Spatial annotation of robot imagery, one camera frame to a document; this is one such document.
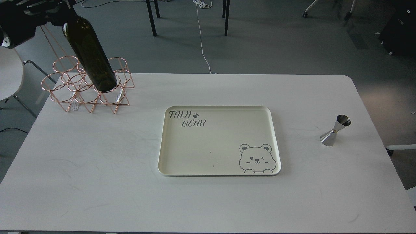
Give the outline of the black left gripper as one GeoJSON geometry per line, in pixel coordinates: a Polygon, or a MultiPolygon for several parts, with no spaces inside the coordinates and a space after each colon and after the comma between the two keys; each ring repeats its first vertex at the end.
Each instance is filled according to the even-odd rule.
{"type": "Polygon", "coordinates": [[[13,49],[33,38],[36,28],[52,23],[63,26],[75,0],[2,0],[0,3],[1,46],[13,49]]]}

